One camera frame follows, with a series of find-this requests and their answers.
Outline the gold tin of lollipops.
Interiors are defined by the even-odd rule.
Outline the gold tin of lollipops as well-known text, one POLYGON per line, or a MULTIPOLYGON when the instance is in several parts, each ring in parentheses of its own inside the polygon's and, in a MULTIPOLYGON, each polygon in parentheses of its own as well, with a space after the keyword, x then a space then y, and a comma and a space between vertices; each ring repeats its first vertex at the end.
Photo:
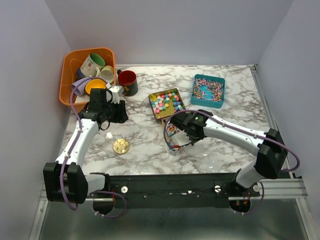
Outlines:
POLYGON ((166 140, 171 143, 172 142, 172 136, 179 133, 180 130, 171 122, 169 122, 165 127, 165 138, 166 140))

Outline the dark tin of star candies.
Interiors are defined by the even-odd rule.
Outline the dark tin of star candies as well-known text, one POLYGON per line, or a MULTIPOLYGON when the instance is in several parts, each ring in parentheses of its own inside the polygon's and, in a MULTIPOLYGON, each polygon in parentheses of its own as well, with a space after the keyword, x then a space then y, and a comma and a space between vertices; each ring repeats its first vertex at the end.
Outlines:
POLYGON ((148 101, 157 124, 175 112, 186 109, 177 88, 151 93, 148 95, 148 101))

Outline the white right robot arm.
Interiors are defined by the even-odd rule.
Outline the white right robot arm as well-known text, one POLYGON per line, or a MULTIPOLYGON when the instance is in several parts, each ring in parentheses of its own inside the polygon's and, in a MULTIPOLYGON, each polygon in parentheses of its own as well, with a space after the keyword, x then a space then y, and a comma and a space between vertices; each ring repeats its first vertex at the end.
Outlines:
POLYGON ((230 191, 241 196, 254 183, 277 179, 288 155, 281 134, 276 129, 267 132, 241 127, 204 110, 178 111, 169 120, 179 129, 172 141, 179 147, 194 145, 204 138, 223 140, 256 157, 248 166, 237 171, 230 191))

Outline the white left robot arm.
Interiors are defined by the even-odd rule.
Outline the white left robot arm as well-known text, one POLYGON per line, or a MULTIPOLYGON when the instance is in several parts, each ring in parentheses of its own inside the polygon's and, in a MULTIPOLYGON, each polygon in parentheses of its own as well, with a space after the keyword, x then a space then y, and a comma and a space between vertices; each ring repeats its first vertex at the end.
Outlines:
POLYGON ((84 174, 82 165, 93 138, 104 123, 123 124, 128 120, 125 101, 120 99, 123 88, 93 88, 89 102, 77 114, 74 132, 54 162, 43 168, 47 199, 51 202, 82 204, 87 196, 96 193, 104 198, 111 185, 103 173, 84 174))

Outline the clear glass jar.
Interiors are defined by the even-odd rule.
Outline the clear glass jar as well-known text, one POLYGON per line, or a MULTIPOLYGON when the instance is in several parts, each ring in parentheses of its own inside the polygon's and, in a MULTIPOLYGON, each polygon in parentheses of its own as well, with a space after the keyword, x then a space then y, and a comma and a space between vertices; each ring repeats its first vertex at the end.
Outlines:
POLYGON ((172 156, 177 156, 182 152, 183 147, 174 145, 173 143, 169 142, 167 145, 167 151, 172 156))

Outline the gold round jar lid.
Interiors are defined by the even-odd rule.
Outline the gold round jar lid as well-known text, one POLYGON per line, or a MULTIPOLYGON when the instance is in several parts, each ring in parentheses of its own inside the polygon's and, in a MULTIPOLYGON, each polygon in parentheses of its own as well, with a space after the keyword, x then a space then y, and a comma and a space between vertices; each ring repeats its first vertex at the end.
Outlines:
POLYGON ((125 138, 117 139, 113 144, 113 150, 115 153, 122 155, 129 151, 130 143, 125 138))

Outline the black mug red inside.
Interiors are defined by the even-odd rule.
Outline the black mug red inside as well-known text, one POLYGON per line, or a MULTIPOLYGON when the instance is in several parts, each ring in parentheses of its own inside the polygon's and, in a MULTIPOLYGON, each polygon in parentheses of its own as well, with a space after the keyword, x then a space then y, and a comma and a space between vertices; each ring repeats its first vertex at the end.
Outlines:
POLYGON ((118 70, 118 83, 123 87, 123 94, 132 97, 138 92, 137 75, 131 70, 118 70))

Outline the black mug yellow inside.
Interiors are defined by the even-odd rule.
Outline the black mug yellow inside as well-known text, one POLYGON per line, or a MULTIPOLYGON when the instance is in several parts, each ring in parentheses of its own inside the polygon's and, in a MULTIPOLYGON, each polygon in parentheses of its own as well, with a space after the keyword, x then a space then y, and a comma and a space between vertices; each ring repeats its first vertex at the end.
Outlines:
POLYGON ((92 89, 107 89, 107 86, 103 80, 95 78, 85 85, 84 91, 89 96, 92 89))

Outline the cream white mug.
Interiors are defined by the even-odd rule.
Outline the cream white mug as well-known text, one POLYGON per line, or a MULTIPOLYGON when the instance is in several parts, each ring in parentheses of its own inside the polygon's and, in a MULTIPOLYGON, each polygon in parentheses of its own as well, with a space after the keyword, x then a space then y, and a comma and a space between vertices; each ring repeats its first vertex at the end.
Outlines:
POLYGON ((114 68, 111 65, 107 65, 100 70, 99 77, 104 79, 107 83, 114 82, 114 68))

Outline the lavender cup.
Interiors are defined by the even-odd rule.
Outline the lavender cup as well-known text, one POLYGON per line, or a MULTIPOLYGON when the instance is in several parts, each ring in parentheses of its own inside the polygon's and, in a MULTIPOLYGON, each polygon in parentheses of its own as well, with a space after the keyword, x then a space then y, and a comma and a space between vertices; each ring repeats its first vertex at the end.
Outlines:
POLYGON ((74 91, 74 94, 77 96, 82 96, 85 94, 85 87, 88 84, 88 82, 91 81, 90 76, 86 76, 83 78, 79 78, 77 81, 71 84, 71 90, 74 91))

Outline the teal tin swirl lollipops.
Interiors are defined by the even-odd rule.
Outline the teal tin swirl lollipops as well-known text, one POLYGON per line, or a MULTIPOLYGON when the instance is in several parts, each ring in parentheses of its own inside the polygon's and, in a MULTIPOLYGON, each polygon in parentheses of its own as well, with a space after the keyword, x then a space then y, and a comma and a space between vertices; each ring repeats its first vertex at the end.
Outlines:
POLYGON ((226 81, 224 78, 196 74, 192 83, 192 105, 221 109, 225 102, 226 81))

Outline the blue mug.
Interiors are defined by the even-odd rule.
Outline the blue mug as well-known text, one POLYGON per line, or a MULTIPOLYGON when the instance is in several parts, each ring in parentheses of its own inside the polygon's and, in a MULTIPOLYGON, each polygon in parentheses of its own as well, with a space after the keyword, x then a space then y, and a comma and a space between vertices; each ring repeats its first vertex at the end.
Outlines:
POLYGON ((76 81, 82 79, 82 78, 85 78, 86 76, 82 73, 81 69, 78 68, 77 71, 76 71, 76 81))

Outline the white mug green inside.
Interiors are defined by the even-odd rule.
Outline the white mug green inside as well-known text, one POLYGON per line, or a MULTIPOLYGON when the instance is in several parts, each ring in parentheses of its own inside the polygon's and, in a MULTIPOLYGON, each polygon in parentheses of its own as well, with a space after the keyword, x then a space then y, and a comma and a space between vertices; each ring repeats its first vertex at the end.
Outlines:
POLYGON ((96 53, 90 53, 80 67, 81 73, 86 77, 95 77, 97 68, 101 70, 106 66, 105 60, 96 53))

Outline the orange plastic bin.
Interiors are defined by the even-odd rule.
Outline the orange plastic bin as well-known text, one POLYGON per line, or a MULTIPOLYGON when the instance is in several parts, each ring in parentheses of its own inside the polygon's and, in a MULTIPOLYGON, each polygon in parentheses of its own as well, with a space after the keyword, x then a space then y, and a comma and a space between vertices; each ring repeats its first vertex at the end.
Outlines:
POLYGON ((76 70, 81 67, 90 53, 96 53, 100 55, 104 59, 107 66, 113 67, 113 84, 116 84, 116 58, 115 53, 111 49, 107 47, 86 48, 74 50, 68 53, 65 56, 62 65, 59 100, 69 109, 72 109, 70 100, 72 93, 71 85, 76 81, 76 70))

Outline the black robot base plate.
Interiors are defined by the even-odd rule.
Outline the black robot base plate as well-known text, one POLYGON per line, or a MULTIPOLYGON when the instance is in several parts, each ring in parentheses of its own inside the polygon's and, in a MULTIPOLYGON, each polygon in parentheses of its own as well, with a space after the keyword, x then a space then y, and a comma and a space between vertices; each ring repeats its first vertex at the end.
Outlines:
POLYGON ((229 208, 237 200, 262 199, 257 181, 247 189, 237 186, 235 173, 108 175, 104 189, 87 199, 111 200, 129 209, 229 208))

